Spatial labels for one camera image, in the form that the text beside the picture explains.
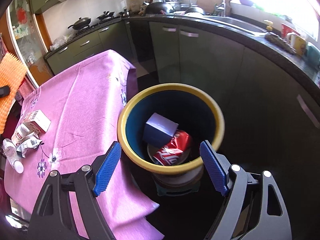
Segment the orange foam fruit net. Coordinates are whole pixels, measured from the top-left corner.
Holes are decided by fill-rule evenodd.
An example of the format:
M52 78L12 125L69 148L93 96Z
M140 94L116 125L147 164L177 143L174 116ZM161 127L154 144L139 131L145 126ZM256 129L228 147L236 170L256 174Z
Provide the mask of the orange foam fruit net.
M12 53L7 52L1 60L1 134L4 132L7 116L27 70L27 66Z

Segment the yellow rimmed blue trash bin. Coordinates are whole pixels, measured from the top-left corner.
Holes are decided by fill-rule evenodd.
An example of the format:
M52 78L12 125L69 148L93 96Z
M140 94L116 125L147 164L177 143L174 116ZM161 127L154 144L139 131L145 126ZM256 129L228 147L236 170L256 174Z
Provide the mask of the yellow rimmed blue trash bin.
M122 110L117 128L127 157L151 173L159 196L197 192L204 173L200 144L218 150L225 133L220 106L206 92L180 83L147 88Z

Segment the black wok on counter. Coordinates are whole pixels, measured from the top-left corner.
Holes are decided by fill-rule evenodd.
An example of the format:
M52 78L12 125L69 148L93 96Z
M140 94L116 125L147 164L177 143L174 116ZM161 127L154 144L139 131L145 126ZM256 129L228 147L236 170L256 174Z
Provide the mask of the black wok on counter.
M149 4L145 9L145 14L170 14L175 12L172 5L168 3L155 2Z

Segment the white paper wrapper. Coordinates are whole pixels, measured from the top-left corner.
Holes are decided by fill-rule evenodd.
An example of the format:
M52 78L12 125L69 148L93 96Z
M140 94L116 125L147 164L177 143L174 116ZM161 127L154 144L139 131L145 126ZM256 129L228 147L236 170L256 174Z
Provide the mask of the white paper wrapper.
M38 137L38 135L35 132L32 132L26 137L24 137L20 144L17 146L17 155L20 158L25 158L26 152L29 149L37 149L41 143L42 140Z

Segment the steel kitchen sink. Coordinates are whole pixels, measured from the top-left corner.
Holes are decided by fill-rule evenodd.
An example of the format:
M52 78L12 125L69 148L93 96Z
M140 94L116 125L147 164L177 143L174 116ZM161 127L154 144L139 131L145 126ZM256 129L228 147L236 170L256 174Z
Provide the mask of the steel kitchen sink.
M238 20L236 18L230 18L230 17L221 17L221 16L204 16L205 19L220 22L227 26L238 28L245 31L255 32L255 33L266 33L267 31L265 29L262 29L260 27L257 27L253 24Z

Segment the red white carton box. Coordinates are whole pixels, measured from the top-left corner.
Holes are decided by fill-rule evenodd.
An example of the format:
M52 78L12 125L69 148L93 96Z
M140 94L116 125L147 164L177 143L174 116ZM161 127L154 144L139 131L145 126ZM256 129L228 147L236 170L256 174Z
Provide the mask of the red white carton box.
M16 127L11 140L15 146L19 145L22 140L31 133L46 133L51 121L41 110L28 113L22 122Z

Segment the teal mug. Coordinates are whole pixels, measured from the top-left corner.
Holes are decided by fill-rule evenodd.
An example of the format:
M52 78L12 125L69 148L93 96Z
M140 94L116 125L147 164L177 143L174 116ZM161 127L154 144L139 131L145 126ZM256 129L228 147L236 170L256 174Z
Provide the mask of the teal mug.
M319 49L311 42L308 42L306 48L306 61L310 67L319 70L319 61L320 61L320 51Z

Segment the clear plastic water bottle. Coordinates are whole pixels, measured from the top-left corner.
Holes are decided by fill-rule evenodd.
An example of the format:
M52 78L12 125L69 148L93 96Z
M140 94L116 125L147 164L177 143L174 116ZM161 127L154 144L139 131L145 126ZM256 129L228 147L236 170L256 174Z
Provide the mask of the clear plastic water bottle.
M20 157L17 154L16 146L10 139L4 139L2 143L3 152L7 158L7 161L12 166L12 168L19 174L24 171L24 166L20 161Z

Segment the red mug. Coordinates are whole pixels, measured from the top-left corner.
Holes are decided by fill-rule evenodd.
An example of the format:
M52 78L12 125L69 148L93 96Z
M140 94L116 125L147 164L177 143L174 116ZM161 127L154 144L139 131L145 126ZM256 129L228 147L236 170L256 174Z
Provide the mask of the red mug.
M285 38L288 33L296 33L297 35L300 35L300 33L298 31L296 31L295 28L293 28L285 23L281 23L281 37Z

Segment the yellow mug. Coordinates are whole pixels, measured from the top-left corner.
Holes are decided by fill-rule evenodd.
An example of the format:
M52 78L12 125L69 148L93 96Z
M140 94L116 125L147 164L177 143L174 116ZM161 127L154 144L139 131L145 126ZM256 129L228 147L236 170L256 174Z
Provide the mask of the yellow mug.
M290 32L286 35L286 39L289 43L290 46L292 46L296 53L299 56L303 56L306 50L306 45L307 42L306 40L304 40L304 38L302 38L301 36L299 36L298 34L294 33L294 32Z

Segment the green lower kitchen cabinets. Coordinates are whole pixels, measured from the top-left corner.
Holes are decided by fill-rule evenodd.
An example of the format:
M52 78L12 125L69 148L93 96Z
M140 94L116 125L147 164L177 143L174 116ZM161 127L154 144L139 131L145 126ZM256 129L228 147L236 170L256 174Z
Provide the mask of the green lower kitchen cabinets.
M157 74L211 95L225 116L226 140L319 143L316 71L266 40L225 25L122 20L87 30L46 56L58 74L112 49Z

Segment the white plastic bag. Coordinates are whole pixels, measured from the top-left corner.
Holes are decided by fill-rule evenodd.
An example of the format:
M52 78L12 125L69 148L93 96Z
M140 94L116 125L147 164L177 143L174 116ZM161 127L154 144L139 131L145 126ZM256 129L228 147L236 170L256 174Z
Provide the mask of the white plastic bag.
M60 46L62 46L63 44L65 44L69 39L69 36L65 36L65 35L62 35L58 38L56 38L53 42L52 45L50 45L50 50L51 51L54 51L56 50L57 48L59 48Z

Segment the large black wok with lid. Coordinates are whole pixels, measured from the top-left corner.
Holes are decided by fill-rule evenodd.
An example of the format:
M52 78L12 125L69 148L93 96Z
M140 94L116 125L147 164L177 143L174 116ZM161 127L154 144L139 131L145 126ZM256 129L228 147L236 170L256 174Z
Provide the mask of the large black wok with lid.
M88 27L90 23L91 23L91 18L89 18L89 17L81 18L80 17L72 25L68 26L68 29L73 28L74 30L80 30L80 29Z

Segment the pink floral tablecloth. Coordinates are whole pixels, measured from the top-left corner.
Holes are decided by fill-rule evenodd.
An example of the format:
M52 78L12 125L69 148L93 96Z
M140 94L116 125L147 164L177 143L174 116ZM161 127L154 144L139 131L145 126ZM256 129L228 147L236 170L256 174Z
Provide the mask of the pink floral tablecloth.
M6 193L31 212L50 171L72 173L105 154L117 140L119 115L137 90L135 67L107 50L69 67L29 94L21 116L40 110L51 123L40 136L43 146L29 150L23 159L23 173L5 167ZM136 187L124 159L97 201L116 239L163 238L146 220L158 204Z

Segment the crushed red cola can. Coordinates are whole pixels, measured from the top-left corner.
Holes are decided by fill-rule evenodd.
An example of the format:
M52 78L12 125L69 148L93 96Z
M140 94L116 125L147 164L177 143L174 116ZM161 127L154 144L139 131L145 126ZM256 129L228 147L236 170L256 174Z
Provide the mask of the crushed red cola can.
M191 146L191 136L185 131L177 130L172 139L166 145L159 149L149 149L150 157L157 165L180 165L188 158Z

